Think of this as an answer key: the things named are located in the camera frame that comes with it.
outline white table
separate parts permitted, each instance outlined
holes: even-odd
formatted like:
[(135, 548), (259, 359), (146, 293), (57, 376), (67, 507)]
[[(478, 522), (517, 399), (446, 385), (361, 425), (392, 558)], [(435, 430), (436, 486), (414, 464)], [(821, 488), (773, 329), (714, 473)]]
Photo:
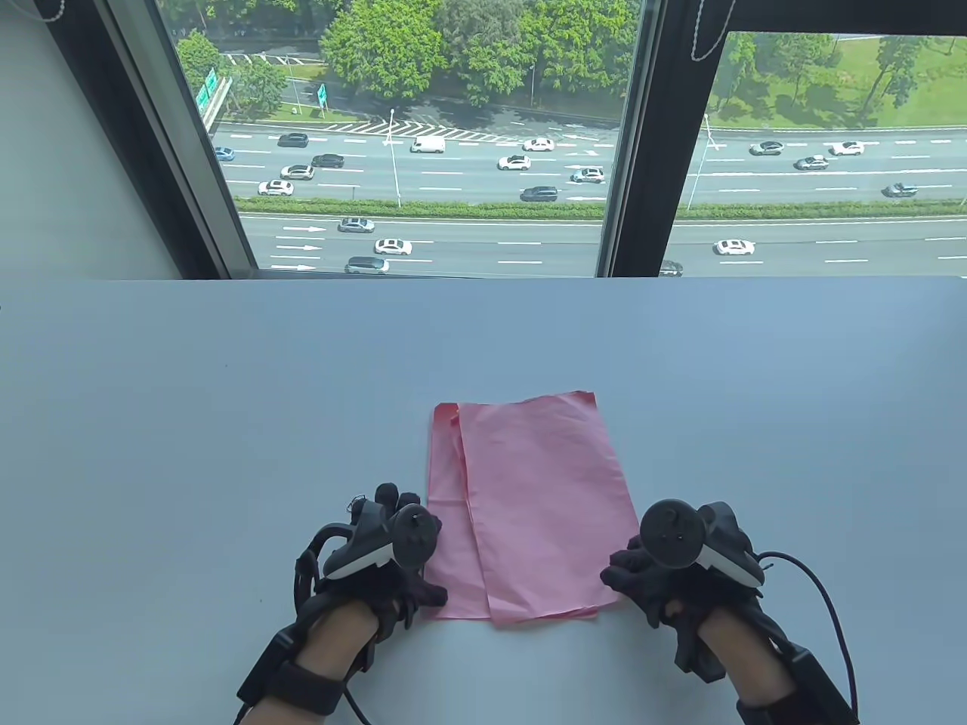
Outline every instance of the white table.
[[(639, 513), (724, 499), (813, 566), (864, 722), (956, 722), (966, 303), (955, 278), (0, 285), (3, 719), (230, 725), (316, 529), (425, 490), (436, 403), (583, 389)], [(805, 577), (765, 593), (844, 686)], [(631, 608), (434, 623), (353, 685), (375, 725), (737, 723), (671, 635)]]

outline glove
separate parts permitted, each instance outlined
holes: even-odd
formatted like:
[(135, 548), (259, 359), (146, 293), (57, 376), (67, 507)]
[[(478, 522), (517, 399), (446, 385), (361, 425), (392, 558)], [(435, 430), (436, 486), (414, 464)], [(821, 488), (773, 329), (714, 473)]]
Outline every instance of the glove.
[[(628, 548), (611, 555), (610, 566), (601, 581), (625, 595), (644, 613), (648, 624), (673, 626), (678, 633), (675, 664), (683, 672), (694, 672), (705, 682), (725, 677), (725, 668), (699, 638), (698, 627), (717, 607), (751, 606), (758, 609), (758, 590), (737, 584), (728, 577), (699, 565), (684, 569), (658, 566), (635, 536)], [(680, 612), (669, 615), (669, 602), (678, 601)]]
[[(385, 507), (387, 516), (391, 516), (408, 504), (419, 504), (420, 496), (409, 492), (400, 494), (394, 484), (382, 483), (376, 489), (373, 501)], [(359, 520), (362, 508), (362, 499), (353, 502), (350, 523), (355, 524)], [(439, 533), (443, 524), (440, 519), (433, 518)], [(315, 591), (342, 600), (358, 599), (368, 604), (379, 620), (377, 643), (384, 642), (393, 634), (397, 622), (403, 622), (403, 627), (409, 629), (420, 607), (442, 607), (447, 603), (447, 590), (428, 584), (423, 578), (422, 569), (404, 569), (396, 562), (368, 566), (343, 579), (322, 579)]]

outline hand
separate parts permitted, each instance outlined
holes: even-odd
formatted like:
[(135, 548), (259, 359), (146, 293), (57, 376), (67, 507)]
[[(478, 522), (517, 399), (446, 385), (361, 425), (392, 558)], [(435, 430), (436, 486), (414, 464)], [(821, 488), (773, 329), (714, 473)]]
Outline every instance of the hand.
[[(404, 506), (419, 504), (420, 497), (410, 492), (400, 494), (392, 483), (383, 483), (376, 489), (373, 501), (385, 507), (387, 516), (391, 516)], [(355, 502), (352, 523), (358, 520), (361, 509), (362, 501)], [(434, 518), (439, 532), (442, 524)], [(446, 589), (427, 584), (421, 570), (405, 569), (396, 562), (368, 566), (344, 579), (323, 579), (317, 591), (364, 602), (378, 620), (376, 642), (383, 642), (393, 634), (397, 622), (403, 622), (404, 628), (409, 629), (420, 607), (442, 607), (447, 603)]]

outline pink tissue paper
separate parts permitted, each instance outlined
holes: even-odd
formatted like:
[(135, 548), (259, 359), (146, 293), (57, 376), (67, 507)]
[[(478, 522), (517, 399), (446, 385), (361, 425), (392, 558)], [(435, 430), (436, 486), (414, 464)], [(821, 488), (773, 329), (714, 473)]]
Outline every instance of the pink tissue paper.
[(435, 619), (586, 618), (619, 598), (599, 572), (638, 518), (593, 393), (438, 405), (426, 505), (443, 522), (426, 579), (450, 592)]

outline velcro strap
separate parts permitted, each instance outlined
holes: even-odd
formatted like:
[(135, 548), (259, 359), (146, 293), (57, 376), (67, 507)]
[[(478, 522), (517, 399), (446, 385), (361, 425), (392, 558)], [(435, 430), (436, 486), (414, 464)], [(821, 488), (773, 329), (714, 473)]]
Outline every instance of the velcro strap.
[(285, 662), (269, 680), (265, 694), (298, 710), (323, 717), (333, 714), (346, 691), (345, 682), (320, 677), (292, 662)]

